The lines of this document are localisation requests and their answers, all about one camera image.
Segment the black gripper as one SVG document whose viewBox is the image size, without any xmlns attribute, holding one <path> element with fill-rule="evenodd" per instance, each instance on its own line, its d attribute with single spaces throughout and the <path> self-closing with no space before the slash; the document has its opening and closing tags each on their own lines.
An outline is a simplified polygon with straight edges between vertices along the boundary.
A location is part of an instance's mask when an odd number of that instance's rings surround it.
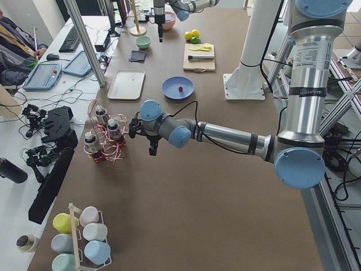
<svg viewBox="0 0 361 271">
<path fill-rule="evenodd" d="M 161 139 L 160 135 L 146 135 L 147 139 L 149 140 L 149 154 L 151 156 L 156 156 L 157 155 L 157 147 L 159 144 L 159 140 Z"/>
<path fill-rule="evenodd" d="M 159 42 L 163 41 L 163 24 L 165 23 L 165 14 L 155 14 L 155 23 L 158 25 Z"/>
</svg>

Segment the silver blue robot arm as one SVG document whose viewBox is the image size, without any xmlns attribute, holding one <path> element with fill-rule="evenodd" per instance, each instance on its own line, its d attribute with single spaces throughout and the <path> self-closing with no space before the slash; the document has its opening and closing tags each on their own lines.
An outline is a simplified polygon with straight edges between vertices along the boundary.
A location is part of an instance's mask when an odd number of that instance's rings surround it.
<svg viewBox="0 0 361 271">
<path fill-rule="evenodd" d="M 273 163 L 286 185 L 307 189 L 325 172 L 324 139 L 320 122 L 327 96 L 329 64 L 334 39 L 342 33 L 349 1 L 293 1 L 289 33 L 295 43 L 287 120 L 279 135 L 260 136 L 193 118 L 176 119 L 156 100 L 140 107 L 143 132 L 148 139 L 166 139 L 181 148 L 190 139 L 211 142 Z"/>
<path fill-rule="evenodd" d="M 159 41 L 163 41 L 163 25 L 165 24 L 165 4 L 168 4 L 175 12 L 180 21 L 185 21 L 190 14 L 196 13 L 208 7 L 214 7 L 219 3 L 219 0 L 196 0 L 196 1 L 165 1 L 154 0 L 153 10 L 155 23 L 159 34 Z"/>
</svg>

